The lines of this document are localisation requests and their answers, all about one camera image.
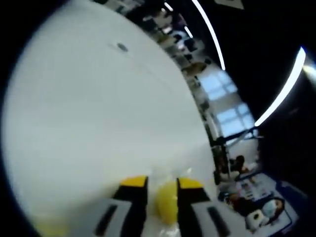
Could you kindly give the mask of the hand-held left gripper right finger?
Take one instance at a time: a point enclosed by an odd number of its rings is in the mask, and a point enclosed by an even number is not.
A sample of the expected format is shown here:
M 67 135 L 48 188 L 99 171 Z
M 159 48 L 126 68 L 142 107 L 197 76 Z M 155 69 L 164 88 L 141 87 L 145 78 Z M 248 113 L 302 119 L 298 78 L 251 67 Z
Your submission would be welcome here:
M 177 178 L 177 206 L 177 222 L 182 237 L 230 236 L 227 222 L 199 181 Z

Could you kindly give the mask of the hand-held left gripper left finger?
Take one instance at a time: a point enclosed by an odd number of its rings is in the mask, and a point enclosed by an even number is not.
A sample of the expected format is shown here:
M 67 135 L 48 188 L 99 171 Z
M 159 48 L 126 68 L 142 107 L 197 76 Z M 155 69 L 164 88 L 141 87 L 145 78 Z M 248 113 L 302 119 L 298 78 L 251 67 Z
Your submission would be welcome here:
M 114 195 L 105 200 L 94 235 L 97 237 L 140 237 L 147 218 L 148 176 L 122 180 Z

